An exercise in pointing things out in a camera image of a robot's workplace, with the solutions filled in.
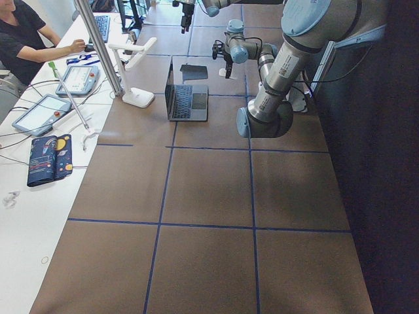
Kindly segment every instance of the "white desk lamp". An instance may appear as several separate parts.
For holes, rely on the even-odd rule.
[[[125,94],[122,97],[123,102],[129,103],[131,105],[146,108],[150,105],[151,101],[155,98],[155,95],[152,92],[146,90],[141,90],[139,88],[131,87],[128,79],[126,78],[125,72],[130,71],[134,68],[146,55],[148,49],[157,41],[156,37],[151,37],[144,46],[138,46],[136,44],[113,44],[109,43],[108,46],[112,49],[115,59],[117,60],[117,65],[119,68],[120,77],[122,83],[125,87]],[[128,64],[123,66],[120,56],[118,55],[118,49],[130,50],[132,52],[137,52],[137,54],[128,62]]]

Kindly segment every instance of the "notebook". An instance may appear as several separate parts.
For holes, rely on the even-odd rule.
[[[175,85],[173,83],[173,61],[170,62],[166,83],[166,107],[170,121],[207,121],[208,86]]]

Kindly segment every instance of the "tablet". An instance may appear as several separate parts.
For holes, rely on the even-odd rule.
[[[12,126],[25,133],[42,136],[70,109],[71,103],[68,100],[47,94],[14,121]]]
[[[85,96],[96,83],[99,69],[95,65],[70,65],[63,75],[63,81],[72,96]],[[55,94],[67,96],[63,86],[58,85]]]

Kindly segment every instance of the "device screen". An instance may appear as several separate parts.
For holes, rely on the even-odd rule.
[[[65,85],[70,92],[82,92],[86,86],[91,67],[71,67],[70,72],[65,78]]]
[[[40,128],[48,122],[51,116],[54,116],[54,112],[58,111],[62,114],[62,108],[67,104],[67,101],[46,97],[42,102],[34,106],[34,108],[19,120],[16,125],[26,130]]]

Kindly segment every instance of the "person's arm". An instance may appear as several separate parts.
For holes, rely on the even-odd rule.
[[[38,29],[38,32],[44,35],[50,42],[54,44],[54,46],[58,45],[61,40],[60,36],[58,36],[57,33],[53,31],[52,28],[48,25]]]
[[[70,46],[61,48],[47,48],[36,50],[29,46],[24,46],[18,53],[17,57],[34,62],[46,62],[65,57],[69,54],[81,52],[86,47],[84,40],[76,39]]]

